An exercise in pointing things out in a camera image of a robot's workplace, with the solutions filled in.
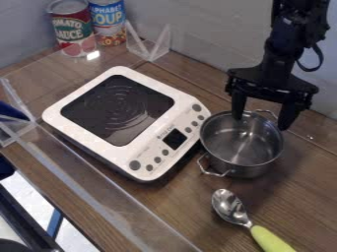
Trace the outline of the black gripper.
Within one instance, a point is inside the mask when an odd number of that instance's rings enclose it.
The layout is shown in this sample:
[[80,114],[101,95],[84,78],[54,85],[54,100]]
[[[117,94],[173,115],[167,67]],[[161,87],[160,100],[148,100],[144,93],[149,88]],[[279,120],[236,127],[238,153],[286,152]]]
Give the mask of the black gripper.
[[267,78],[262,67],[233,68],[227,70],[224,91],[231,96],[231,115],[235,120],[242,118],[246,99],[254,97],[282,103],[278,116],[278,128],[284,131],[295,122],[300,112],[310,107],[311,97],[318,87],[294,75],[287,78]]

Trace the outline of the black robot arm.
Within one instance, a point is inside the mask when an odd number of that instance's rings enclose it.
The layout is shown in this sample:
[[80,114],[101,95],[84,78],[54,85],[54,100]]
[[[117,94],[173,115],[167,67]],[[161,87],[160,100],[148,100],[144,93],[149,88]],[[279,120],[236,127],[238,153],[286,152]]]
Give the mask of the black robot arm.
[[231,116],[239,120],[248,97],[282,105],[278,128],[290,128],[310,108],[316,85],[292,74],[294,65],[314,72],[323,62],[316,43],[330,29],[330,0],[272,0],[271,32],[264,41],[262,62],[248,68],[227,70],[224,91],[231,96]]

